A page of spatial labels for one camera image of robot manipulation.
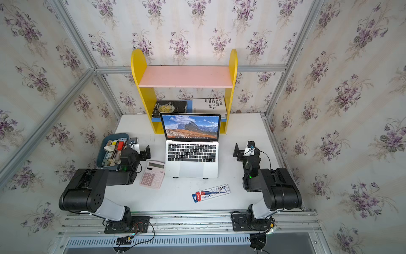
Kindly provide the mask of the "silver laptop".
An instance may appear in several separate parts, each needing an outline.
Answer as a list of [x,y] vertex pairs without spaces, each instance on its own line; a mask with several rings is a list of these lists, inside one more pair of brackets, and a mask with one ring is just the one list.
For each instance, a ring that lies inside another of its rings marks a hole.
[[160,113],[166,137],[166,174],[172,178],[218,177],[220,114]]

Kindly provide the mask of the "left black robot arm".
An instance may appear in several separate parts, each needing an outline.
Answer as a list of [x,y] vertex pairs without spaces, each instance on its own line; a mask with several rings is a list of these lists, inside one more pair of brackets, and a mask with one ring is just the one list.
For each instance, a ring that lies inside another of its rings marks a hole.
[[137,152],[127,146],[122,151],[120,169],[78,169],[63,191],[59,208],[72,213],[89,213],[111,222],[130,223],[131,210],[105,197],[108,186],[131,185],[134,183],[141,161],[151,158],[150,147]]

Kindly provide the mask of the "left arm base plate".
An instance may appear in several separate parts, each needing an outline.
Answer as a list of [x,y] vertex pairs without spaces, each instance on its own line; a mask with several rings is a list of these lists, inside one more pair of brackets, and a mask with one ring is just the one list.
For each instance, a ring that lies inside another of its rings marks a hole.
[[131,217],[129,221],[113,222],[107,221],[104,233],[105,234],[137,234],[146,233],[149,227],[150,217],[148,216],[135,216]]

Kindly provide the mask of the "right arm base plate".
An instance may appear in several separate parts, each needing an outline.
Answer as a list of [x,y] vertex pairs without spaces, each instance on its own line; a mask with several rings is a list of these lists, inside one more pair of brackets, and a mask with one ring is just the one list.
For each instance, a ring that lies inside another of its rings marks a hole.
[[265,219],[256,219],[252,214],[243,214],[239,211],[234,211],[230,214],[233,231],[258,231],[267,232],[275,226],[272,217]]

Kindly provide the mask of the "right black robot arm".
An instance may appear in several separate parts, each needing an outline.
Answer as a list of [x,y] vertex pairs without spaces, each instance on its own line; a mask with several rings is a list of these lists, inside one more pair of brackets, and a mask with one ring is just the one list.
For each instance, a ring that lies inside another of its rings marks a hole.
[[253,141],[248,141],[244,150],[235,145],[233,151],[233,157],[243,166],[243,188],[251,193],[260,192],[263,196],[247,209],[247,220],[255,223],[269,219],[279,211],[302,206],[301,193],[288,170],[261,168],[262,153]]

